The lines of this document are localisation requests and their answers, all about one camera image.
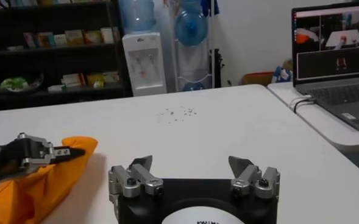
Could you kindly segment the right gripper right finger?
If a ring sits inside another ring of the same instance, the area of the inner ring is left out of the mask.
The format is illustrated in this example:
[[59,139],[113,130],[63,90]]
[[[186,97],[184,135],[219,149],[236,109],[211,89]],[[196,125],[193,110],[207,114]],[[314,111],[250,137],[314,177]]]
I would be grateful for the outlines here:
[[249,159],[229,156],[228,160],[234,175],[230,185],[235,198],[247,197],[250,194],[263,200],[279,198],[280,172],[275,167],[267,167],[262,172]]

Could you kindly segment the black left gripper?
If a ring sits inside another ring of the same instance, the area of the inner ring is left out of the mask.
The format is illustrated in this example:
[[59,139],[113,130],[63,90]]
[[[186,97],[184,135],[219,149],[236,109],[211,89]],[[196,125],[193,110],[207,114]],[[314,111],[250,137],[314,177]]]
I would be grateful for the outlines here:
[[45,138],[20,133],[17,139],[0,145],[0,181],[25,171],[25,167],[44,167],[68,162],[85,155],[85,150],[54,146]]

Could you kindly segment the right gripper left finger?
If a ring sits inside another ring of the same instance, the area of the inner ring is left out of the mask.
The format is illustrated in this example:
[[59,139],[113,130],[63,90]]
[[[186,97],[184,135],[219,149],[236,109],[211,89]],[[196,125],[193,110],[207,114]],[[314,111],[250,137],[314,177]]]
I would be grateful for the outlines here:
[[164,182],[150,173],[152,155],[135,158],[128,168],[112,166],[108,172],[109,196],[136,198],[144,192],[152,197],[164,194]]

